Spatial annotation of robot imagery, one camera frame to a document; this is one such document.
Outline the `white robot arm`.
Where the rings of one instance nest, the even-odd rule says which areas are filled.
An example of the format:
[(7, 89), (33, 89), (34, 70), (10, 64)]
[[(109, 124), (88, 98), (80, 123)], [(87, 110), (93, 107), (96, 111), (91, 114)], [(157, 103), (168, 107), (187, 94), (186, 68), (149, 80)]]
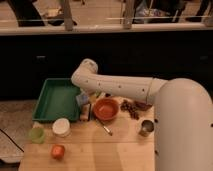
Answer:
[(71, 82), (154, 107), (155, 171), (213, 171), (213, 100), (200, 83), (100, 75), (97, 63), (88, 58), (73, 72)]

